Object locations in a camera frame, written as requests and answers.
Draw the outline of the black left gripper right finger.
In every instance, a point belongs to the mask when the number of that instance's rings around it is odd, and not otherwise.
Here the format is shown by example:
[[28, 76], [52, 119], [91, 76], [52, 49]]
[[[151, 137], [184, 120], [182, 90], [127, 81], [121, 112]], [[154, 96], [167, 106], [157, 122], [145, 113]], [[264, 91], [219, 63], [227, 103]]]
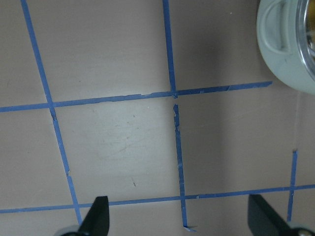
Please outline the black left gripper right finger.
[[303, 228], [291, 228], [259, 194], [248, 198], [248, 227], [253, 236], [303, 236]]

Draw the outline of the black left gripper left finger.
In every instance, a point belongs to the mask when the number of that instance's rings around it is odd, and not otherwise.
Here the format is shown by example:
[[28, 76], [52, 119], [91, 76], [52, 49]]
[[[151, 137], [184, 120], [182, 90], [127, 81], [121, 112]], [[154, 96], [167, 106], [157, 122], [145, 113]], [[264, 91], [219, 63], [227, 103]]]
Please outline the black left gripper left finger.
[[107, 196], [96, 197], [78, 229], [79, 236], [107, 236], [109, 233], [109, 202]]

